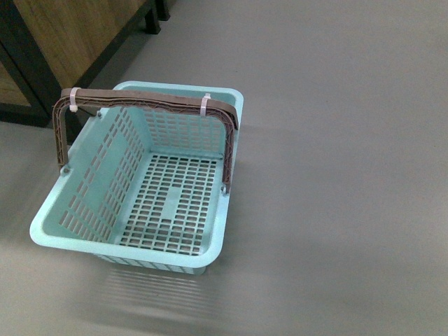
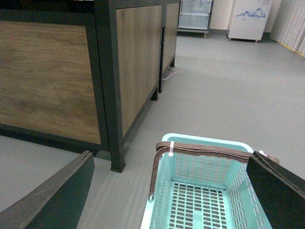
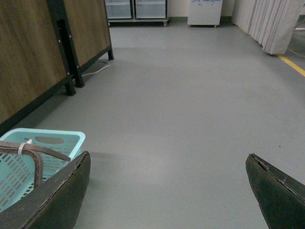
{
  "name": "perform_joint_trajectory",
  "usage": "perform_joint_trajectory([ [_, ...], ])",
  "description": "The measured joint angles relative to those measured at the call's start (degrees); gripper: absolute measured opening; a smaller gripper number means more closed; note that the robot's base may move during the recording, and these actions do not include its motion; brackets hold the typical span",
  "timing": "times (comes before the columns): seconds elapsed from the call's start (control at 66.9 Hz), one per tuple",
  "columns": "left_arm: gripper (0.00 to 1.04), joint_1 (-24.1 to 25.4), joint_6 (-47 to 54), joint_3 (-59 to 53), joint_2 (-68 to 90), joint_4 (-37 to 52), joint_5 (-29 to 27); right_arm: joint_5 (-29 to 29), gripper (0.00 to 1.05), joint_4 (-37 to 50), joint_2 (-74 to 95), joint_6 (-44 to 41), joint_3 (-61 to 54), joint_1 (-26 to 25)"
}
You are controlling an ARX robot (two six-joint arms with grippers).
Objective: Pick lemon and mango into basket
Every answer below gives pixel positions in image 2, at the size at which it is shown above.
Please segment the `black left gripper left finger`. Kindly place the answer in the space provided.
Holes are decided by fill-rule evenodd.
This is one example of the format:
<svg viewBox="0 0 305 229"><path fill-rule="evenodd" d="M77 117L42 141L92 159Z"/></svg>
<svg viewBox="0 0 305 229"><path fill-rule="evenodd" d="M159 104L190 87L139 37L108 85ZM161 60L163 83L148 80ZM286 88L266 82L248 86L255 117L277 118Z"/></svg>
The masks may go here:
<svg viewBox="0 0 305 229"><path fill-rule="evenodd" d="M0 214L2 229L77 228L95 169L85 151Z"/></svg>

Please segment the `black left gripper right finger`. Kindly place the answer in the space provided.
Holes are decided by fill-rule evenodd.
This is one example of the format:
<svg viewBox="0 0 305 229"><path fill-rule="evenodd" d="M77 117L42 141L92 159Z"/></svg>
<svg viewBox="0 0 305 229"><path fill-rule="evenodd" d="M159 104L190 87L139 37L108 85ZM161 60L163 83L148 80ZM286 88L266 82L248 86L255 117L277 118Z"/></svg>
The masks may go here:
<svg viewBox="0 0 305 229"><path fill-rule="evenodd" d="M305 227L304 179L257 151L246 171L272 228Z"/></svg>

